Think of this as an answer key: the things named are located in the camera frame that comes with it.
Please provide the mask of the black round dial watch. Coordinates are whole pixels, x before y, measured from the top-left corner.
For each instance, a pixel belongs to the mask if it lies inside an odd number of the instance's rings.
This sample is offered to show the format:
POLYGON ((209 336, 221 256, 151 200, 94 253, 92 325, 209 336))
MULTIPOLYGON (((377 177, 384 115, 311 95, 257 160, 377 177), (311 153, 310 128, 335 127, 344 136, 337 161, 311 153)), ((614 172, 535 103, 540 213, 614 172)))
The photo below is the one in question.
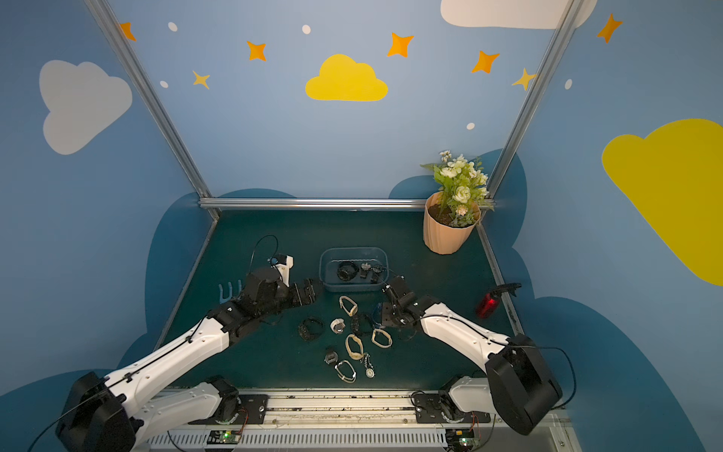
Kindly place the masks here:
POLYGON ((370 263, 368 263, 368 262, 361 263, 361 265, 360 265, 360 277, 361 277, 363 280, 365 280, 365 279, 368 277, 369 272, 371 271, 371 269, 372 269, 372 266, 371 266, 370 263))

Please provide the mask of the black wide band watch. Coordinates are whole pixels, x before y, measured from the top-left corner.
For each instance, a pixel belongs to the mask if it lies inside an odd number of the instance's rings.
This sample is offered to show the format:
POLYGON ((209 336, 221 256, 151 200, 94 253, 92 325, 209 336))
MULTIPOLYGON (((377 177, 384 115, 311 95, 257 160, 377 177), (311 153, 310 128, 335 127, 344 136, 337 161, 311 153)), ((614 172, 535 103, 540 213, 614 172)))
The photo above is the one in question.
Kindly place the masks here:
POLYGON ((360 269, 353 261, 343 261, 337 267, 337 277, 343 283, 353 281, 358 275, 360 269))

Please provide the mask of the transparent blue watch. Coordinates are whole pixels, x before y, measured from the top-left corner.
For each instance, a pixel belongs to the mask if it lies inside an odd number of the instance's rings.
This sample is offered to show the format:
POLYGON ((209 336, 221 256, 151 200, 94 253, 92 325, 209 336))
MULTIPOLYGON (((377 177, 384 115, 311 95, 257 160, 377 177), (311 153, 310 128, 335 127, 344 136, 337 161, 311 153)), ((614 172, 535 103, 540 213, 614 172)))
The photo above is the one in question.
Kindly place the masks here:
POLYGON ((390 303, 379 303, 372 314, 372 320, 377 329, 393 327, 393 309, 390 303))

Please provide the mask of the black band smartwatch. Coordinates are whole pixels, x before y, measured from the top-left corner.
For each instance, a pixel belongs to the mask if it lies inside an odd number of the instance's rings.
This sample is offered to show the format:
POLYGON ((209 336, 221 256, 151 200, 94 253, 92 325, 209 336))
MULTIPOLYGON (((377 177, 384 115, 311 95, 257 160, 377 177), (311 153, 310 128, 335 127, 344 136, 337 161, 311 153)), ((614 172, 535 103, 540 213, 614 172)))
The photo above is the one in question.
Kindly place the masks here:
POLYGON ((312 342, 324 333, 325 324, 319 318, 305 318, 297 326, 299 337, 305 342, 312 342))

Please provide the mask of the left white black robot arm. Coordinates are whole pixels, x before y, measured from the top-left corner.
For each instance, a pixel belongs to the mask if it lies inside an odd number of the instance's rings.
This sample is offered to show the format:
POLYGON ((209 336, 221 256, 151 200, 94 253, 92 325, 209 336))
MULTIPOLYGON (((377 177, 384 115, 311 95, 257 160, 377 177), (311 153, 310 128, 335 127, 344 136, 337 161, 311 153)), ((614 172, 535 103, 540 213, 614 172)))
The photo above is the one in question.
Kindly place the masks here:
POLYGON ((279 264, 252 271, 240 294, 150 355, 100 377, 90 372, 72 386, 56 436, 68 451, 132 451, 148 439, 189 422, 232 423, 238 391, 215 377, 169 397, 160 392, 208 358, 253 333, 267 316, 316 301, 320 284, 289 281, 279 264))

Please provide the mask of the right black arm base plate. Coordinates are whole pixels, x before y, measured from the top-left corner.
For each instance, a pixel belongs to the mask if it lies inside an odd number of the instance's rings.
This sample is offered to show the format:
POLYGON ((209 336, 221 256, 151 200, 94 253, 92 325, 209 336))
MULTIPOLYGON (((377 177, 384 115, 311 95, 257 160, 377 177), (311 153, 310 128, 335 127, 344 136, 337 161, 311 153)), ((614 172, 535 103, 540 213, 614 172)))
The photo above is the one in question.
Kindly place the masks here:
POLYGON ((415 391, 410 395, 418 424, 491 423, 487 412, 463 412, 448 395, 415 391))

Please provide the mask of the black dial strap watch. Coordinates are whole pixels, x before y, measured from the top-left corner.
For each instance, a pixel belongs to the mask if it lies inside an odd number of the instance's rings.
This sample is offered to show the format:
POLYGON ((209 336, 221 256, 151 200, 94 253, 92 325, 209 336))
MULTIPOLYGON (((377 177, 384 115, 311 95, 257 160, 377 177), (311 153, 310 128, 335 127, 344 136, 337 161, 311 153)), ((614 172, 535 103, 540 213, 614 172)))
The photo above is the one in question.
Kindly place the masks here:
POLYGON ((371 284, 378 284, 380 282, 380 278, 382 277, 382 273, 384 271, 384 268, 381 266, 373 266, 371 267, 371 284))

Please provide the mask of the cream band watch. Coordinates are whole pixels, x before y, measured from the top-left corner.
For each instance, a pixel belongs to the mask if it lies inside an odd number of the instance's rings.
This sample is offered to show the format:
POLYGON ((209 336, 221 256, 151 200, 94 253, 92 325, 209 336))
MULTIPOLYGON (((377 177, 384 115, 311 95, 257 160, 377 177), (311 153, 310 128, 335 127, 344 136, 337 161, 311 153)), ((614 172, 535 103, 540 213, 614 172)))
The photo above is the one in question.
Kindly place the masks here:
POLYGON ((393 346, 394 339, 387 331, 383 329, 374 329, 371 336, 371 342, 373 345, 387 350, 387 348, 391 348, 391 346, 393 346))

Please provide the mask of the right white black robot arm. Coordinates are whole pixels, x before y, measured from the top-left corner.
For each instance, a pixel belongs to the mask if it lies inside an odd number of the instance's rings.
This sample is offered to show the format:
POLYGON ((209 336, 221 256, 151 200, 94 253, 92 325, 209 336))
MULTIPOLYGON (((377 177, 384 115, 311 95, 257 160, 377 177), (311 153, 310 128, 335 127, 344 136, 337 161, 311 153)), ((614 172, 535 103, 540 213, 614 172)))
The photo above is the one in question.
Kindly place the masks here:
POLYGON ((526 335, 495 333, 458 315, 433 297, 417 297, 402 276, 383 288, 382 325, 414 329, 457 350, 483 371, 463 376, 440 394, 446 415, 459 419, 468 412, 499 416, 510 428, 527 435, 551 412, 563 391, 540 349, 526 335))

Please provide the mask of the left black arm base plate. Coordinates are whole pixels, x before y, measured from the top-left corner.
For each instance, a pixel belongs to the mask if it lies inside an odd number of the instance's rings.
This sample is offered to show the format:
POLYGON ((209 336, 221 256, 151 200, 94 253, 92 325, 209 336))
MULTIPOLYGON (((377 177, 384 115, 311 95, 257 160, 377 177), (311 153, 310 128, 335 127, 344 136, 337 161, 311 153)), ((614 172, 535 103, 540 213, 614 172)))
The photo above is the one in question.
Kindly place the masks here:
POLYGON ((225 397, 210 417, 189 422, 189 425, 261 425, 265 421, 269 396, 241 394, 225 397))

